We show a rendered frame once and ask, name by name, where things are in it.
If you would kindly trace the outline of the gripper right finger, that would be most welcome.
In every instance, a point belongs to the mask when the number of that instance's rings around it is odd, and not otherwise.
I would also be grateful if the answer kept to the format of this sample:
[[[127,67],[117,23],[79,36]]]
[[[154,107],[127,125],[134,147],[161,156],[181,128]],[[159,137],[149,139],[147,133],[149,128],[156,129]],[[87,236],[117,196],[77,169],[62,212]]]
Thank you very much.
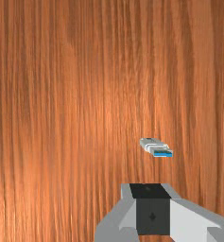
[[[168,183],[154,183],[152,232],[174,242],[224,242],[224,216],[183,199]]]

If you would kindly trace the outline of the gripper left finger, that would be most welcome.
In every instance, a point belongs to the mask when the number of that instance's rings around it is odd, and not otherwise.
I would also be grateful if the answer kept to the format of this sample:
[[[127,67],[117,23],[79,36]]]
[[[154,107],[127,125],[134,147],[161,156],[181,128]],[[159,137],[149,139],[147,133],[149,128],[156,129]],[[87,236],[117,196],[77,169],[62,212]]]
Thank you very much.
[[[153,235],[152,199],[152,183],[122,183],[121,199],[96,226],[95,242],[140,242],[140,235]]]

